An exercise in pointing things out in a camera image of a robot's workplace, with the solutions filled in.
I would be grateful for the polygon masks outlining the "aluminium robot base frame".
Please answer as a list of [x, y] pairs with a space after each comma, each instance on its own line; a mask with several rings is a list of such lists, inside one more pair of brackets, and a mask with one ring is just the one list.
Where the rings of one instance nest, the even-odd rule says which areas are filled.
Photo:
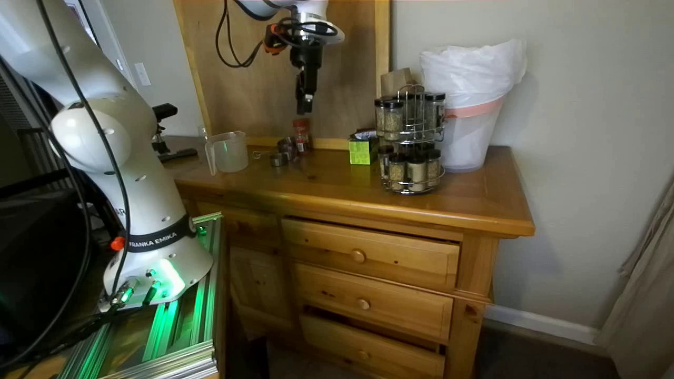
[[178, 302], [117, 313], [67, 356], [57, 379], [217, 379], [222, 214], [196, 217], [211, 271]]

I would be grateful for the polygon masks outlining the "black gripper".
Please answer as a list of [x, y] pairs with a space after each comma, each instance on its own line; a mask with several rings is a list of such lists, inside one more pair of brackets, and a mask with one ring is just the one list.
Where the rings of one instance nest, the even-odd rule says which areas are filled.
[[298, 74], [298, 113], [315, 111], [315, 94], [318, 88], [318, 70], [323, 65], [323, 44], [303, 42], [291, 49], [291, 63], [299, 70]]

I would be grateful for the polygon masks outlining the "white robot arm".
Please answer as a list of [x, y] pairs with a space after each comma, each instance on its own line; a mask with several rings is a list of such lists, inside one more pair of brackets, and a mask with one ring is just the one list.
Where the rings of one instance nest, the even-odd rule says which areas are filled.
[[179, 300], [209, 274], [214, 257], [153, 147], [155, 109], [64, 0], [0, 0], [0, 55], [61, 103], [51, 120], [57, 145], [119, 213], [122, 240], [103, 271], [110, 305]]

